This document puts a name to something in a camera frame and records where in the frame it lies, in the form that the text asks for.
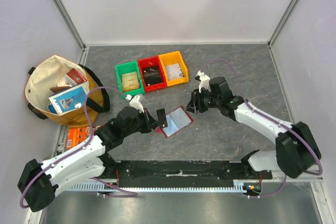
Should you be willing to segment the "black credit card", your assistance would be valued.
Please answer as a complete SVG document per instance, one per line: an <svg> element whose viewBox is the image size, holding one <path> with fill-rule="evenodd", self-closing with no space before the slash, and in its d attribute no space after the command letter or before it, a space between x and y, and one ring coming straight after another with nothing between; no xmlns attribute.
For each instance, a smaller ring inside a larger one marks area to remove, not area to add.
<svg viewBox="0 0 336 224"><path fill-rule="evenodd" d="M156 111L159 128L164 129L168 126L165 109L158 109Z"/></svg>

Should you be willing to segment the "red leather card holder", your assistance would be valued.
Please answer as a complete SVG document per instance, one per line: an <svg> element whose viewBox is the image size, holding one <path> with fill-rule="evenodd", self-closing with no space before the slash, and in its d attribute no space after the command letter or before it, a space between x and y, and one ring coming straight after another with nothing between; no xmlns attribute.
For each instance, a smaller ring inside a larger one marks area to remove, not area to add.
<svg viewBox="0 0 336 224"><path fill-rule="evenodd" d="M170 137L176 134L178 131L187 127L194 121L183 106L179 106L172 112L168 113L166 115L166 120L167 127L163 129L157 128L155 130L157 133L162 133L165 137Z"/></svg>

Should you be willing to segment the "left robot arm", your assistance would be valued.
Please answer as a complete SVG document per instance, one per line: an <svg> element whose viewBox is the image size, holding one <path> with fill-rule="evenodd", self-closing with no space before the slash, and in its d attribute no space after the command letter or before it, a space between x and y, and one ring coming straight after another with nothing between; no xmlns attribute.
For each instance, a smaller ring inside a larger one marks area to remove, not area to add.
<svg viewBox="0 0 336 224"><path fill-rule="evenodd" d="M38 212L61 192L83 180L112 177L116 166L108 152L134 133L146 134L166 127L165 115L158 112L157 116L154 119L147 109L140 112L126 106L76 147L42 162L36 159L27 162L17 184L22 194L20 207Z"/></svg>

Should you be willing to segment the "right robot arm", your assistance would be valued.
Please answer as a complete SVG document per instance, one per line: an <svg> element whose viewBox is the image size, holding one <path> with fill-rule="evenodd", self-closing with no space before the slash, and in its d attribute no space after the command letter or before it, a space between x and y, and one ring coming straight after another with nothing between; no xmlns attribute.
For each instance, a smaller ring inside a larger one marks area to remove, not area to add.
<svg viewBox="0 0 336 224"><path fill-rule="evenodd" d="M240 172L245 178L254 178L264 170L279 170L297 178L303 173L312 174L313 165L318 167L315 175L322 174L321 153L305 123L283 121L257 109L245 98L233 95L224 77L210 78L199 71L195 79L199 85L192 91L187 111L218 109L223 116L254 129L275 145L273 151L256 150L243 158Z"/></svg>

